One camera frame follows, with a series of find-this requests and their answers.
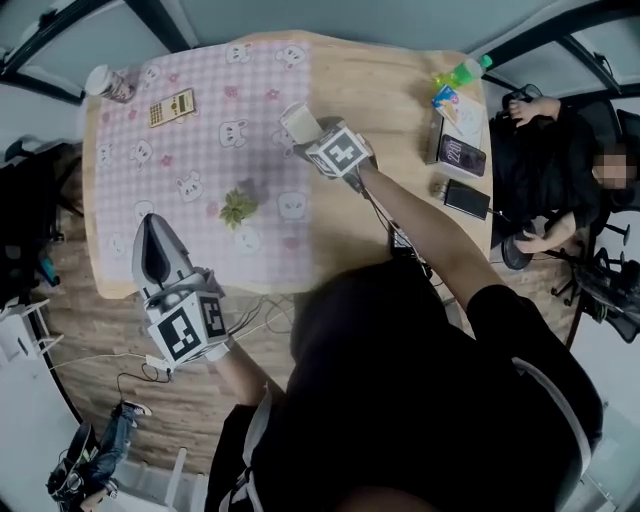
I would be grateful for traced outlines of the person's black clothing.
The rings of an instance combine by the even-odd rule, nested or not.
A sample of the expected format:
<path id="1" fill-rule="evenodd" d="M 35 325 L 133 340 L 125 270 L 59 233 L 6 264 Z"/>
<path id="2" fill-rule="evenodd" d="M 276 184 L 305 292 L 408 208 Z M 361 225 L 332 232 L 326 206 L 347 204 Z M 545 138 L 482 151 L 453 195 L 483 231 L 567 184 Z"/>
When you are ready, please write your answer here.
<path id="1" fill-rule="evenodd" d="M 205 512 L 335 512 L 381 489 L 440 512 L 556 512 L 601 439 L 601 399 L 531 300 L 489 286 L 467 317 L 470 333 L 408 261 L 312 292 L 249 461 L 254 408 L 225 420 Z"/>

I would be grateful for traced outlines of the white shelf unit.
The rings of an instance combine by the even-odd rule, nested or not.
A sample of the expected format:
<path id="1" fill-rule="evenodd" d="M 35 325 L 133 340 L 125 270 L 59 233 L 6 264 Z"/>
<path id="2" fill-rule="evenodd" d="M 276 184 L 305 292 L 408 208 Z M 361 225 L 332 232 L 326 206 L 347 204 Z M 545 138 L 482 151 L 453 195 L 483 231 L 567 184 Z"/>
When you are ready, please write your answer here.
<path id="1" fill-rule="evenodd" d="M 146 462 L 121 462 L 115 472 L 118 491 L 106 512 L 204 512 L 208 477 L 184 470 L 187 450 L 180 448 L 171 470 Z"/>

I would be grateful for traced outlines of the blue and yellow carton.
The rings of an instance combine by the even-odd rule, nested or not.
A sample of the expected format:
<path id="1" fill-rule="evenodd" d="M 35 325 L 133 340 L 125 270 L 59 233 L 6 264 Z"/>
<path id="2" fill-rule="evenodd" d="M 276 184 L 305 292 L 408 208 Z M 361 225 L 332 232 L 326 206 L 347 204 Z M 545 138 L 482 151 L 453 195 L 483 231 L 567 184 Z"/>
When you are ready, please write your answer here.
<path id="1" fill-rule="evenodd" d="M 459 96 L 449 85 L 444 85 L 434 95 L 432 105 L 436 111 L 451 123 L 456 123 L 459 114 Z"/>

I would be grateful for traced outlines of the beige calculator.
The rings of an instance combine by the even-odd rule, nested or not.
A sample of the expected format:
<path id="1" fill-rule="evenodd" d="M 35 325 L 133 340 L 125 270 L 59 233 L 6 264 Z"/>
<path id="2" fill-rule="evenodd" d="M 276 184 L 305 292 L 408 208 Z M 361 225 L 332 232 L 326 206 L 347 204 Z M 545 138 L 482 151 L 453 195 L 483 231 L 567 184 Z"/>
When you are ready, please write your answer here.
<path id="1" fill-rule="evenodd" d="M 152 104 L 149 108 L 149 127 L 156 128 L 197 112 L 194 91 L 189 88 Z"/>

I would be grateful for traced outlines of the white book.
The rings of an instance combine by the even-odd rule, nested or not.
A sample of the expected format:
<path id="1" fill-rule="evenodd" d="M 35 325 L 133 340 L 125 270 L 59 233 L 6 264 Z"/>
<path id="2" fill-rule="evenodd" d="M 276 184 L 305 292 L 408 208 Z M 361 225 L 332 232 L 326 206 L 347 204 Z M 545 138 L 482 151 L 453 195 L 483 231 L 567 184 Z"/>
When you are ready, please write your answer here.
<path id="1" fill-rule="evenodd" d="M 441 170 L 451 177 L 478 178 L 438 161 L 437 153 L 439 142 L 441 136 L 444 134 L 449 134 L 452 137 L 482 150 L 482 131 L 485 117 L 484 109 L 477 101 L 459 92 L 457 92 L 457 94 L 460 102 L 458 107 L 458 120 L 456 123 L 451 123 L 447 119 L 443 118 L 433 107 L 434 113 L 432 115 L 428 132 L 425 163 L 428 165 L 440 165 Z"/>

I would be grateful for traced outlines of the green plastic bottle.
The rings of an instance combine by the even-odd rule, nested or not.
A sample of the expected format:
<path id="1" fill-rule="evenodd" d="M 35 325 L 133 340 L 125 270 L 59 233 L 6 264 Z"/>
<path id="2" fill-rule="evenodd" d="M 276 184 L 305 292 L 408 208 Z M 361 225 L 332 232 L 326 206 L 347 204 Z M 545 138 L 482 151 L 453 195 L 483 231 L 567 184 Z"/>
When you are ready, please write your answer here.
<path id="1" fill-rule="evenodd" d="M 453 70 L 436 74 L 434 81 L 438 87 L 449 86 L 453 89 L 459 89 L 461 86 L 482 78 L 492 65 L 493 60 L 489 55 L 483 55 L 478 60 L 467 58 Z"/>

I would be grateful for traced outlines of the glass jar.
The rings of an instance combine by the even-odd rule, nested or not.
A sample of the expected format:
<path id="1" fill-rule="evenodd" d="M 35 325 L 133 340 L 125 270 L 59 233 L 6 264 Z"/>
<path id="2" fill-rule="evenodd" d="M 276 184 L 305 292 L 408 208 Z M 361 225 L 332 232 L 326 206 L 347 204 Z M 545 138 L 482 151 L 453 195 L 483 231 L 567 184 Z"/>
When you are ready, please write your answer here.
<path id="1" fill-rule="evenodd" d="M 89 74 L 85 83 L 85 92 L 90 96 L 127 103 L 134 96 L 135 86 L 121 73 L 107 65 L 100 65 Z"/>

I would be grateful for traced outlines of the person's right forearm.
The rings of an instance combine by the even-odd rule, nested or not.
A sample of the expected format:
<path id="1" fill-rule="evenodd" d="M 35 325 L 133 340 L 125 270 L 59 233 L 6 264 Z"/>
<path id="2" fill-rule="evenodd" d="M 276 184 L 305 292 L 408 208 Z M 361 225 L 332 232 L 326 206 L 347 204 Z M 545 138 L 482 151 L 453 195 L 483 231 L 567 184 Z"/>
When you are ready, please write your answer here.
<path id="1" fill-rule="evenodd" d="M 480 248 L 448 215 L 374 168 L 361 167 L 359 176 L 462 308 L 480 290 L 504 283 Z"/>

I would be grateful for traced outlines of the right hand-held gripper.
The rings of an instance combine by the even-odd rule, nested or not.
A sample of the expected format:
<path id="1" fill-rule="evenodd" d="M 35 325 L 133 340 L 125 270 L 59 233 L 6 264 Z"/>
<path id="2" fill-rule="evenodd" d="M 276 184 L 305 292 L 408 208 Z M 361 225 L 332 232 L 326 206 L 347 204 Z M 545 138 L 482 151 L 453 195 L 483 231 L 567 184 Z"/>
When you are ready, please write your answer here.
<path id="1" fill-rule="evenodd" d="M 320 135 L 312 141 L 296 145 L 294 152 L 313 164 L 325 177 L 345 178 L 359 164 L 374 157 L 371 146 L 343 118 L 323 117 L 318 123 Z"/>

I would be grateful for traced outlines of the pink checked tablecloth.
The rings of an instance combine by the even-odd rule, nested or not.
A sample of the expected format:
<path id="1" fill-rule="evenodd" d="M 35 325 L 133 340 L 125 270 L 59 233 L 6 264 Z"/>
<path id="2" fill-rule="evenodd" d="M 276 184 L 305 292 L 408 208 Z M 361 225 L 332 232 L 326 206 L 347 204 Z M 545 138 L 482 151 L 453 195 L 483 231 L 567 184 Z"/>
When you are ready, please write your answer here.
<path id="1" fill-rule="evenodd" d="M 311 171 L 279 123 L 310 96 L 310 57 L 310 45 L 296 40 L 199 48 L 134 71 L 129 102 L 102 101 L 94 205 L 104 279 L 131 279 L 135 234 L 149 213 L 226 285 L 294 287 L 311 278 Z M 150 106 L 189 88 L 197 112 L 150 128 Z M 219 213 L 246 178 L 265 182 L 269 199 L 232 231 Z"/>

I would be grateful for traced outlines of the white rectangular block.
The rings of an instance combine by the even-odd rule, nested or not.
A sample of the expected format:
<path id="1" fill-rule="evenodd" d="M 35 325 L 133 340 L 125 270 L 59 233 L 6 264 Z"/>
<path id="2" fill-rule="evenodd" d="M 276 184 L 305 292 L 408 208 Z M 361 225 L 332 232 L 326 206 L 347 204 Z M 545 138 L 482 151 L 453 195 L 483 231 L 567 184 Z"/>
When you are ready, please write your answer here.
<path id="1" fill-rule="evenodd" d="M 279 123 L 296 145 L 313 142 L 323 133 L 320 124 L 304 102 L 291 104 L 280 116 Z"/>

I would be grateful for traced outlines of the small black monitor device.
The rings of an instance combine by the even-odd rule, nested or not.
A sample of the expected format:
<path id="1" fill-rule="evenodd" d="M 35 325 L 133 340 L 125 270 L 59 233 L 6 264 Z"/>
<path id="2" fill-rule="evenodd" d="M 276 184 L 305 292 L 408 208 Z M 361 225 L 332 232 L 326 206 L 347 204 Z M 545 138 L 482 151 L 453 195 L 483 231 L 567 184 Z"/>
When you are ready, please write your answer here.
<path id="1" fill-rule="evenodd" d="M 424 263 L 424 259 L 418 254 L 409 237 L 394 221 L 389 223 L 389 247 L 393 257 L 412 258 Z"/>

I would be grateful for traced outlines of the blue plastic item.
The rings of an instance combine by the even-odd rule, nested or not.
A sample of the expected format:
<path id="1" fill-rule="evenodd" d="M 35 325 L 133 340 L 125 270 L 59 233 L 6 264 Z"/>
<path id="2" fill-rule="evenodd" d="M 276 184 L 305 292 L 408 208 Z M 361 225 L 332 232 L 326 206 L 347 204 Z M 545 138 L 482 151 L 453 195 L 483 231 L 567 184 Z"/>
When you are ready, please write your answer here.
<path id="1" fill-rule="evenodd" d="M 49 257 L 42 257 L 38 262 L 38 272 L 51 287 L 60 284 L 60 278 L 56 273 L 53 262 Z"/>

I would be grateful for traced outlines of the white metal rack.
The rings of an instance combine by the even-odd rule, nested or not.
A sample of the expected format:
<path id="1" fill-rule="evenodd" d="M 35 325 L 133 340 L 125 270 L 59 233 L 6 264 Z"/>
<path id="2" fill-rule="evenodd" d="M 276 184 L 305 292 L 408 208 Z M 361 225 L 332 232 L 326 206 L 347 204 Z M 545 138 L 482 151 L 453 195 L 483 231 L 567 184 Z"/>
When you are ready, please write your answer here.
<path id="1" fill-rule="evenodd" d="M 19 360 L 37 360 L 64 338 L 48 329 L 43 309 L 49 303 L 46 298 L 26 305 L 14 298 L 0 311 L 0 369 Z"/>

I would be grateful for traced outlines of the small green potted plant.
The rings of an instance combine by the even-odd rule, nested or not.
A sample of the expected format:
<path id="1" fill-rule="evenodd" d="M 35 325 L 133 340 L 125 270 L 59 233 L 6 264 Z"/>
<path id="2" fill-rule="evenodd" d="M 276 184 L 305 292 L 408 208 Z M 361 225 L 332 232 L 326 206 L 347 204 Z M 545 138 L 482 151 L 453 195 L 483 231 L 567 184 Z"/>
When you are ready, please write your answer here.
<path id="1" fill-rule="evenodd" d="M 237 183 L 225 195 L 219 218 L 232 231 L 251 219 L 269 199 L 269 187 L 265 182 L 246 178 Z"/>

